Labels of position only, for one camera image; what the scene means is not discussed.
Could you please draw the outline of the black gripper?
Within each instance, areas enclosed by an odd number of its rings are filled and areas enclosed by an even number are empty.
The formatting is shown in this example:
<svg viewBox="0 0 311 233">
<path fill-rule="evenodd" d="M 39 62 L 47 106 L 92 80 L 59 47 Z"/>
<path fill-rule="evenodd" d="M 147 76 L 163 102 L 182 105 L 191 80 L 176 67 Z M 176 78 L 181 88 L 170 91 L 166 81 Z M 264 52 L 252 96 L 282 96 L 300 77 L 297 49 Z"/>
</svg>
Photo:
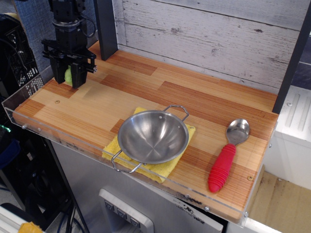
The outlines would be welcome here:
<svg viewBox="0 0 311 233">
<path fill-rule="evenodd" d="M 87 72 L 97 71 L 96 55 L 87 49 L 86 21 L 61 22 L 54 20 L 55 40 L 43 39 L 43 56 L 50 59 L 53 75 L 58 84 L 65 82 L 68 64 L 72 87 L 79 88 L 86 82 Z"/>
</svg>

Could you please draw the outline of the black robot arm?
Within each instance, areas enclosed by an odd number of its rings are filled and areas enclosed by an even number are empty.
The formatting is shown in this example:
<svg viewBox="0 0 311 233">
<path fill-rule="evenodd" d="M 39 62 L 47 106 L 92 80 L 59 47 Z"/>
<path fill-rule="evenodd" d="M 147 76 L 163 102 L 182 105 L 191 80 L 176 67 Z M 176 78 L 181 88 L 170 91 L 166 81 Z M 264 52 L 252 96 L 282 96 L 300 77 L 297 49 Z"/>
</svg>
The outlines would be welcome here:
<svg viewBox="0 0 311 233">
<path fill-rule="evenodd" d="M 97 70 L 96 55 L 87 40 L 96 32 L 95 22 L 83 14 L 84 0 L 51 0 L 55 40 L 43 39 L 43 56 L 50 60 L 58 84 L 71 83 L 74 89 L 86 82 L 87 74 Z"/>
</svg>

